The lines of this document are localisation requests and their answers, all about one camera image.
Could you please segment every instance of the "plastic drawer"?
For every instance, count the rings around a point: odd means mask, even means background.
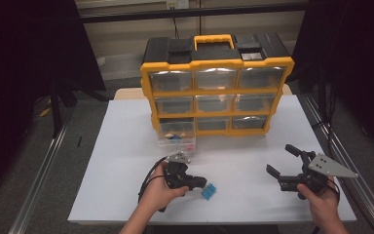
[[[236,111],[270,110],[275,94],[237,95]]]
[[[266,115],[257,116],[235,116],[232,121],[232,129],[263,129],[266,122]]]
[[[237,69],[210,68],[195,73],[199,90],[232,90],[236,84]]]
[[[191,71],[160,71],[148,73],[153,92],[191,90]]]
[[[196,132],[193,118],[160,119],[158,133],[160,145],[195,144]]]
[[[159,114],[191,113],[193,97],[155,97]]]
[[[278,87],[283,74],[283,67],[254,67],[241,70],[240,89]]]
[[[198,112],[228,112],[232,110],[233,95],[196,96]]]
[[[199,131],[227,130],[230,117],[201,117],[197,118],[197,129]]]

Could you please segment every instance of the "hand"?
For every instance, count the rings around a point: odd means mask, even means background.
[[[335,188],[335,185],[328,181],[327,184]],[[338,215],[338,201],[336,194],[328,188],[321,195],[316,195],[305,184],[298,184],[297,189],[310,203],[311,215],[315,224],[324,233],[348,233]]]
[[[162,162],[159,164],[151,174],[150,179],[156,177],[151,180],[144,191],[144,194],[139,201],[139,205],[145,206],[151,209],[152,212],[156,212],[157,210],[164,208],[168,205],[170,201],[172,201],[176,197],[183,196],[188,191],[188,186],[170,189],[166,183],[164,175],[164,169],[167,167],[167,162]]]

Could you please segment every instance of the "white table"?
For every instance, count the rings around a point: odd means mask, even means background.
[[[111,100],[92,158],[68,218],[81,224],[121,224],[137,204],[147,173],[168,152],[158,146],[146,99]],[[217,187],[207,201],[194,189],[172,201],[150,224],[273,224],[311,221],[309,204],[295,192],[282,192],[266,173],[270,164],[284,176],[301,173],[302,161],[286,144],[322,152],[296,96],[281,97],[265,136],[200,136],[187,174]],[[339,215],[356,220],[345,194]]]

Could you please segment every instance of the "yellow storage organizer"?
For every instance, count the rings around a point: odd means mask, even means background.
[[[159,144],[266,134],[293,65],[276,33],[151,38],[141,87]]]

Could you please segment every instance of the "gray carpet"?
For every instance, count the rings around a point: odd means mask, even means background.
[[[107,97],[113,97],[120,88],[139,87],[139,79],[120,79],[105,82],[107,91],[101,92]],[[290,84],[293,93],[297,88]],[[67,221],[82,177],[91,157],[107,103],[97,101],[85,94],[77,93],[78,104],[73,109],[72,120],[68,125],[63,143],[51,167],[42,194],[36,204],[34,213],[29,220],[25,233],[117,233],[120,226],[83,226]],[[37,103],[36,110],[42,109],[43,103]],[[62,111],[70,109],[61,107]],[[362,134],[361,125],[343,105],[337,101],[333,117],[333,129],[341,139],[350,156],[369,186],[374,191],[374,139]],[[23,140],[14,162],[5,175],[0,186],[0,233],[8,233],[33,179],[42,164],[43,158],[51,144],[53,122],[51,112],[45,117],[35,116],[29,133]],[[320,141],[325,147],[325,140]],[[358,221],[347,223],[351,233],[373,233],[367,218],[370,213],[360,198],[354,193],[350,182],[346,181],[348,199],[354,209]],[[190,233],[312,233],[314,225],[281,224],[278,226],[202,226],[183,227]],[[157,226],[149,228],[149,233],[175,233],[180,227]]]

